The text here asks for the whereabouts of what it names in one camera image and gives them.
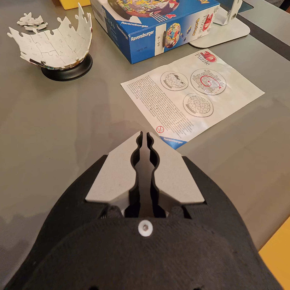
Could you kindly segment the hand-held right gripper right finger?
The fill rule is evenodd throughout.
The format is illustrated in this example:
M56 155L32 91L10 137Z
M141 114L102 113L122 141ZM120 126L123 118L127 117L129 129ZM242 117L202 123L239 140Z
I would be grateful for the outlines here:
M151 175L150 197L156 218L166 218L175 206L205 202L183 156L152 132L147 133Z

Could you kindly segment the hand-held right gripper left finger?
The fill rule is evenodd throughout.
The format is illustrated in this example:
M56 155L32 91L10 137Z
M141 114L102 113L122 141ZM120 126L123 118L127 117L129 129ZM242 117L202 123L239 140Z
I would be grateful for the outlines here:
M143 132L138 131L114 150L101 166L85 200L118 206L127 217L138 217L140 211L139 177Z

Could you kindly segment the white half-built puzzle ball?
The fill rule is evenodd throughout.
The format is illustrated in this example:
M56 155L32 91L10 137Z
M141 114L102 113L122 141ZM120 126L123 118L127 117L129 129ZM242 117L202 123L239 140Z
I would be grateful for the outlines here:
M84 16L78 3L77 30L67 17L57 18L60 25L52 30L34 30L33 34L19 32L9 27L7 35L20 49L20 57L29 63L51 70L65 70L81 63L89 53L92 41L91 13Z

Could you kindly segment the yellow plastic bin holding pieces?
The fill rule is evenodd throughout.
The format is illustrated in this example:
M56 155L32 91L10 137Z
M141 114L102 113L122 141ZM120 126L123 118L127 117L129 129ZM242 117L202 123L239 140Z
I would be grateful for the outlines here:
M78 8L78 3L84 7L91 5L90 0L59 0L64 10Z

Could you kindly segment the black round ball stand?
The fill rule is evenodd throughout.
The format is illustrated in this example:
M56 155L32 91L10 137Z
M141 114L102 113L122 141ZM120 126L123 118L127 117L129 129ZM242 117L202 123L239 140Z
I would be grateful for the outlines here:
M51 70L47 68L41 68L42 73L49 79L58 82L66 82L78 79L89 72L92 68L93 60L88 53L84 60L75 67L65 70Z

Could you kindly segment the blue puzzle box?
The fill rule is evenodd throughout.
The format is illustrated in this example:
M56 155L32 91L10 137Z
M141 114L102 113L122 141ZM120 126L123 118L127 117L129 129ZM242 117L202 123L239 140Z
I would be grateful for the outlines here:
M214 0L94 0L96 20L131 63L207 35L220 3Z

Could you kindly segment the printed instruction sheet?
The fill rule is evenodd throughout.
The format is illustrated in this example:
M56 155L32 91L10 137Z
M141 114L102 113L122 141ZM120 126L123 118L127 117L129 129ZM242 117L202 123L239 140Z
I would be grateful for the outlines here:
M177 149L264 94L209 49L121 84L153 131Z

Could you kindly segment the white desk stand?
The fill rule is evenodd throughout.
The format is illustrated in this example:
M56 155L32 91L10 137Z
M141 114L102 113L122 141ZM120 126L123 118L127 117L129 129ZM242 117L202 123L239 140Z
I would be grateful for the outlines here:
M242 0L234 0L229 11L220 5L209 33L189 44L195 48L206 49L246 37L251 31L250 28L236 18L242 2Z

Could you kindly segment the long black tape strip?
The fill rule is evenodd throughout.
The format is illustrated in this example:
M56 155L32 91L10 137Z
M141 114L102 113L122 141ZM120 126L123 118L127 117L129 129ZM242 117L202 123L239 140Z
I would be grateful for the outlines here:
M261 42L262 44L266 45L268 48L285 58L286 60L290 61L290 46L286 43L282 42L275 36L271 35L270 33L266 32L262 28L258 27L257 25L253 24L251 21L247 20L241 15L237 15L236 17L238 20L246 24L250 28L250 35L254 37L256 40Z

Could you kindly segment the white jigsaw piece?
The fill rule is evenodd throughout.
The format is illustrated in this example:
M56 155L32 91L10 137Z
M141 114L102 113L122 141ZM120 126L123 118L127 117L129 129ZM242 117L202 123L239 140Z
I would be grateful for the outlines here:
M40 31L40 30L43 30L47 27L48 23L45 22L45 23L41 23L41 24L34 24L34 25L24 25L24 28L25 30L27 31L34 31L34 30L37 30L37 31Z
M17 22L20 26L38 26L44 23L42 16L39 16L38 18L33 18L32 13L24 13L24 16L21 17Z

